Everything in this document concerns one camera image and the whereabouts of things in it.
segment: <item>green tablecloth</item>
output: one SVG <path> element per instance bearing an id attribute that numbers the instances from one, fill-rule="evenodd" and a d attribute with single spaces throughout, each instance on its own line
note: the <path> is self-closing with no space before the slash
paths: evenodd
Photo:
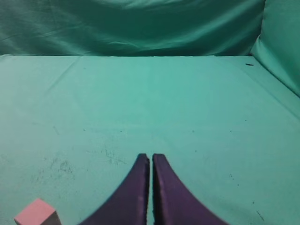
<path id="1" fill-rule="evenodd" d="M 232 225 L 297 224 L 299 146 L 299 98 L 253 57 L 0 57 L 2 225 L 37 197 L 80 222 L 140 152 Z"/>

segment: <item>pink block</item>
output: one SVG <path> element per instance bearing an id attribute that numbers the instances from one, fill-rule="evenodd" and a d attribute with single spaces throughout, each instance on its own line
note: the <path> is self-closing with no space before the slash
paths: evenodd
<path id="1" fill-rule="evenodd" d="M 41 199 L 36 199 L 15 218 L 18 225 L 61 225 L 56 210 Z"/>

